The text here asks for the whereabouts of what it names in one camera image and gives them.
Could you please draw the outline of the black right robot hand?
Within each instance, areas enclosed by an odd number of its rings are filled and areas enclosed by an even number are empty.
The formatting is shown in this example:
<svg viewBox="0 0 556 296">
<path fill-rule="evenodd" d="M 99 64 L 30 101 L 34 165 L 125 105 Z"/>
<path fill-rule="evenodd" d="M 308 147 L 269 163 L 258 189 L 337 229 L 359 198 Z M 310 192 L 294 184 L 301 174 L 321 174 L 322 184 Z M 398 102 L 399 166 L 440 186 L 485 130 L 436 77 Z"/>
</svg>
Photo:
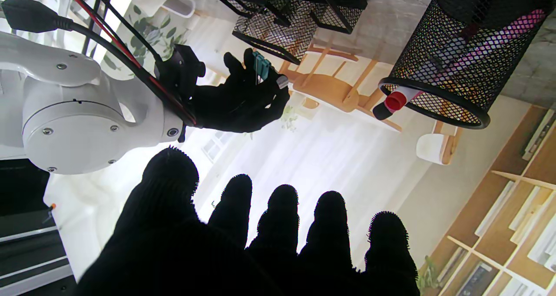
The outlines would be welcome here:
<svg viewBox="0 0 556 296">
<path fill-rule="evenodd" d="M 197 128 L 252 133 L 280 119 L 290 95 L 288 78 L 269 69 L 267 79 L 256 83 L 255 56 L 245 49 L 243 62 L 225 53 L 230 75 L 218 86 L 196 86 L 190 104 Z"/>
</svg>

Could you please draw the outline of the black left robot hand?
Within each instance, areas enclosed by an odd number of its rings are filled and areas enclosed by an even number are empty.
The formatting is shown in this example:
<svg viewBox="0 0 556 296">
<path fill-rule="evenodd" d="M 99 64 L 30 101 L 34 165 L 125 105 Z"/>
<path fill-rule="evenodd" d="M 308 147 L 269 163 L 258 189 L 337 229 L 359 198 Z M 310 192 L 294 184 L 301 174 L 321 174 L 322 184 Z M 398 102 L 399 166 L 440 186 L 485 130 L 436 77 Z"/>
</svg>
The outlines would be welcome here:
<svg viewBox="0 0 556 296">
<path fill-rule="evenodd" d="M 192 197 L 199 183 L 181 150 L 161 150 L 146 165 L 75 296 L 418 296 L 408 233 L 393 212 L 374 215 L 365 269 L 350 256 L 345 201 L 323 193 L 306 243 L 298 246 L 298 195 L 274 189 L 248 243 L 252 180 L 234 176 L 207 223 Z"/>
</svg>

